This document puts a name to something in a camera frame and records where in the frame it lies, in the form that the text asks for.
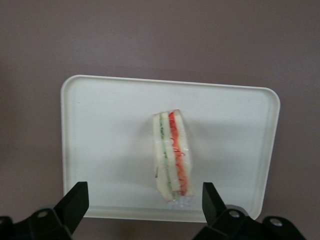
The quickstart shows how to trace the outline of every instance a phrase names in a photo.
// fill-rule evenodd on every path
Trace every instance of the white tray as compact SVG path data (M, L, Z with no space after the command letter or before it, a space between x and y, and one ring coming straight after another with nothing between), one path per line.
M180 109L193 156L191 207L171 209L154 179L153 114ZM263 87L76 75L61 89L63 182L87 181L86 217L205 222L202 184L256 219L280 110Z

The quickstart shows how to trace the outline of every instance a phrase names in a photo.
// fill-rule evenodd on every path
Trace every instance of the gray background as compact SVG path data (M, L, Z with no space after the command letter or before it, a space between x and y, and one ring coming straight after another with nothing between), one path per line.
M261 221L320 225L320 2L0 1L0 215L63 196L60 88L76 74L259 86L281 110ZM85 218L84 239L186 240L202 223Z

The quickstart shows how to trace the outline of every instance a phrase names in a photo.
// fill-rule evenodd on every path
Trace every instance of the plastic wrap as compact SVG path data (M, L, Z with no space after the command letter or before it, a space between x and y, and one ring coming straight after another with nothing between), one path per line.
M173 207L187 206L194 196L192 158L180 110L155 114L153 132L157 189Z

